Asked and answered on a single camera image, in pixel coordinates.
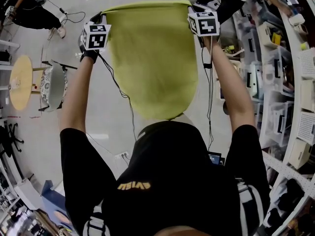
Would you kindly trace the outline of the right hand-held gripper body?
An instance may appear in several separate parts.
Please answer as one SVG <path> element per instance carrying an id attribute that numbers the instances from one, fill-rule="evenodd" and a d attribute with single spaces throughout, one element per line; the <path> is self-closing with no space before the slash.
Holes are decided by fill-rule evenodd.
<path id="1" fill-rule="evenodd" d="M 217 13 L 214 11 L 204 11 L 188 14 L 188 22 L 190 30 L 198 37 L 201 47 L 203 37 L 212 37 L 220 35 L 220 23 Z"/>

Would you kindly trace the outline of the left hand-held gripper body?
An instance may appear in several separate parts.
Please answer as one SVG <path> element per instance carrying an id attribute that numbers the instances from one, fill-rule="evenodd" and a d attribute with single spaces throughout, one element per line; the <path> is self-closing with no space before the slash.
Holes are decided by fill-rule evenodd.
<path id="1" fill-rule="evenodd" d="M 99 50 L 105 49 L 111 25 L 85 24 L 79 37 L 79 49 L 82 52 L 80 61 L 84 57 L 91 58 L 94 63 L 99 54 Z"/>

